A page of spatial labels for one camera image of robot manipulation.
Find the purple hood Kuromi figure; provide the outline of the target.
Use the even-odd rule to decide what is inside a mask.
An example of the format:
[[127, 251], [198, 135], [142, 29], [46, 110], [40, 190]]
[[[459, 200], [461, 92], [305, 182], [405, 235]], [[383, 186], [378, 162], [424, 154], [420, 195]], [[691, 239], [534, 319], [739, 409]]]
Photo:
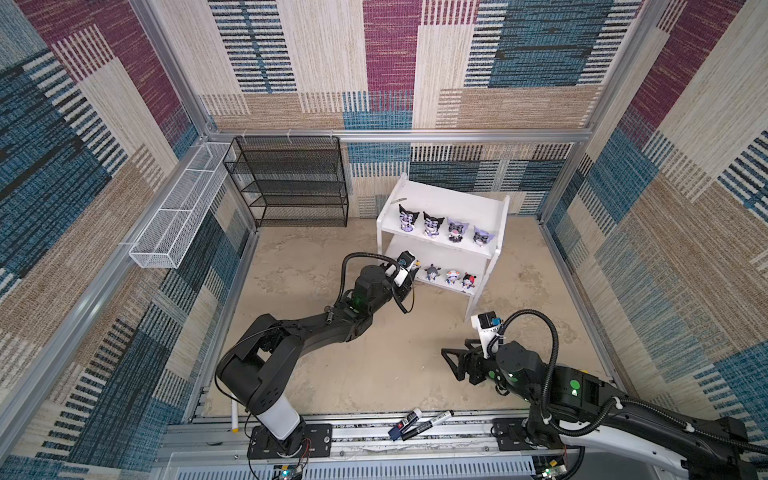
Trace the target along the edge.
[[475, 226], [473, 229], [472, 241], [475, 245], [479, 247], [484, 247], [488, 245], [494, 238], [495, 238], [495, 234], [482, 230], [477, 226]]

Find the striped purple Kuromi figure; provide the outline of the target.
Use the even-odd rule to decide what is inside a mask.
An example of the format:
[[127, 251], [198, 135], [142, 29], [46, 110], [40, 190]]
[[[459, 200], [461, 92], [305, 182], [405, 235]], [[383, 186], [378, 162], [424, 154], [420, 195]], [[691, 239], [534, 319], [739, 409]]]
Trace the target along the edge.
[[445, 221], [444, 217], [437, 217], [423, 213], [424, 220], [424, 234], [429, 238], [435, 238], [440, 234], [440, 228]]

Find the black marker blue label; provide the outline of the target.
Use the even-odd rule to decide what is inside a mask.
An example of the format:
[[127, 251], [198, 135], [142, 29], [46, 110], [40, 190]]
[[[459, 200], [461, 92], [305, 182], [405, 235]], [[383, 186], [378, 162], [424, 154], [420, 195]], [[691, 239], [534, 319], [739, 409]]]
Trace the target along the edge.
[[403, 434], [413, 426], [422, 417], [422, 411], [420, 408], [414, 408], [408, 412], [404, 418], [399, 420], [388, 432], [389, 438], [392, 441], [397, 441], [402, 438]]

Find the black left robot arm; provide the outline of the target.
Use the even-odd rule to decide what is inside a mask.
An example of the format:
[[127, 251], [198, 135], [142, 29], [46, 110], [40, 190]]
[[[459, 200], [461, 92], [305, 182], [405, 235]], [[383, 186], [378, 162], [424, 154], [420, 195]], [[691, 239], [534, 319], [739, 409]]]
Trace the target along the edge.
[[328, 345], [357, 339], [390, 301], [408, 314], [403, 301], [419, 268], [419, 261], [407, 250], [396, 258], [350, 253], [341, 263], [337, 298], [323, 312], [297, 320], [263, 314], [223, 354], [215, 379], [256, 417], [278, 454], [297, 454], [309, 445], [306, 422], [285, 396], [298, 360]]

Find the yellow white marker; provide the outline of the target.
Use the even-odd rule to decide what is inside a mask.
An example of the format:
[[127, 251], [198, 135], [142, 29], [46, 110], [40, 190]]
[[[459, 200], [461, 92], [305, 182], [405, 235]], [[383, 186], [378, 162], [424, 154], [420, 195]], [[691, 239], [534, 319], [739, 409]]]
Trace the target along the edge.
[[238, 410], [238, 402], [236, 400], [231, 401], [231, 431], [233, 433], [238, 433], [240, 430], [239, 427], [239, 410]]

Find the black white marker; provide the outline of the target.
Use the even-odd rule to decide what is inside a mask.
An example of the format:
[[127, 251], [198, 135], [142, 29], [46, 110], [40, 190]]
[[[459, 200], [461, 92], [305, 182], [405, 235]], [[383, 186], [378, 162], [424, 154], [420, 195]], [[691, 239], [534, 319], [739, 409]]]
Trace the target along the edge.
[[433, 417], [432, 419], [422, 422], [417, 426], [407, 430], [405, 433], [401, 435], [401, 439], [403, 441], [410, 440], [411, 438], [421, 435], [422, 433], [432, 429], [433, 427], [444, 423], [445, 421], [451, 419], [453, 416], [454, 416], [453, 410], [446, 410], [440, 413], [439, 415]]

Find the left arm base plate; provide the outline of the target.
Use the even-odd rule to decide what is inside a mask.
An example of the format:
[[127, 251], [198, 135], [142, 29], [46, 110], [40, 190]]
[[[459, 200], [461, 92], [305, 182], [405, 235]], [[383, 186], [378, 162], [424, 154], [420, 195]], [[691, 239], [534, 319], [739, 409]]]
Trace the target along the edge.
[[297, 429], [284, 440], [278, 440], [264, 426], [255, 427], [251, 432], [247, 458], [249, 460], [327, 458], [330, 456], [332, 439], [331, 424], [301, 422]]

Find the small white purple figure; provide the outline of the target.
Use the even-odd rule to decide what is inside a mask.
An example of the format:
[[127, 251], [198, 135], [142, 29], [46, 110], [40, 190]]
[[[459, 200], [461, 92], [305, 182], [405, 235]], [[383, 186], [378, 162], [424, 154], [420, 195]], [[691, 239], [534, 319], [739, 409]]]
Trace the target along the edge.
[[460, 282], [462, 278], [462, 273], [459, 270], [448, 270], [445, 274], [445, 282], [448, 285], [456, 285]]

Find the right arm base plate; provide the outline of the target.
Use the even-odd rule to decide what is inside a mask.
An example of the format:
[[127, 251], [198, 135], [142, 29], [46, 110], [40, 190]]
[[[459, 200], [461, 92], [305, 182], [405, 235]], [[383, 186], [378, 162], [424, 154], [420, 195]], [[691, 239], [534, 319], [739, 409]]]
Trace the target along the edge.
[[490, 433], [501, 452], [530, 451], [538, 448], [528, 437], [521, 418], [494, 419]]

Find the white two-tier shelf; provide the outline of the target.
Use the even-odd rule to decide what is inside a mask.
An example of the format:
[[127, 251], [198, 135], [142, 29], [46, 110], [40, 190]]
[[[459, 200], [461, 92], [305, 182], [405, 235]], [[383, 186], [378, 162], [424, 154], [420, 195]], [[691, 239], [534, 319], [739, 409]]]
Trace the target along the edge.
[[[404, 250], [410, 251], [421, 264], [416, 279], [466, 296], [465, 318], [469, 319], [501, 255], [509, 204], [507, 195], [498, 199], [477, 196], [412, 181], [407, 174], [402, 174], [376, 219], [377, 252], [396, 257]], [[420, 212], [413, 232], [400, 229], [399, 205]], [[424, 212], [445, 218], [435, 238], [424, 234]], [[461, 243], [448, 240], [448, 218], [469, 224]], [[495, 234], [495, 238], [484, 247], [475, 245], [472, 241], [475, 226]], [[431, 264], [441, 268], [439, 277], [432, 282], [425, 278], [425, 270]], [[470, 292], [464, 291], [462, 278], [456, 285], [448, 285], [445, 274], [451, 269], [459, 270], [462, 278], [465, 273], [475, 275], [476, 287]]]

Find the grey purple Kuromi figure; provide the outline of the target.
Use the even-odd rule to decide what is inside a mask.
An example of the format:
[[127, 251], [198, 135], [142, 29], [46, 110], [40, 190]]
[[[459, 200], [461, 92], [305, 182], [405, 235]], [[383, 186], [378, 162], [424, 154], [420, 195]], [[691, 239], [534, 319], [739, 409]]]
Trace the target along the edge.
[[435, 281], [440, 274], [440, 267], [436, 267], [434, 264], [431, 264], [429, 267], [425, 270], [425, 278], [427, 281]]

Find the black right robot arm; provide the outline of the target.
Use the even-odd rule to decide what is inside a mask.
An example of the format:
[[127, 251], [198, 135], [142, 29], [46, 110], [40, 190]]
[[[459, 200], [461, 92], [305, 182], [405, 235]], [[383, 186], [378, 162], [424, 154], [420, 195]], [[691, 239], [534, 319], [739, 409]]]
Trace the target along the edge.
[[[505, 340], [508, 327], [522, 316], [546, 324], [551, 336], [548, 360]], [[594, 448], [687, 479], [757, 478], [759, 465], [742, 456], [765, 455], [767, 449], [749, 442], [743, 421], [683, 415], [558, 364], [558, 332], [542, 312], [522, 309], [506, 320], [487, 312], [478, 316], [476, 329], [477, 338], [466, 340], [464, 348], [444, 348], [441, 355], [457, 380], [473, 385], [490, 381], [499, 395], [514, 394], [527, 402], [526, 418], [493, 421], [491, 434], [500, 450], [575, 450], [573, 467], [578, 469]]]

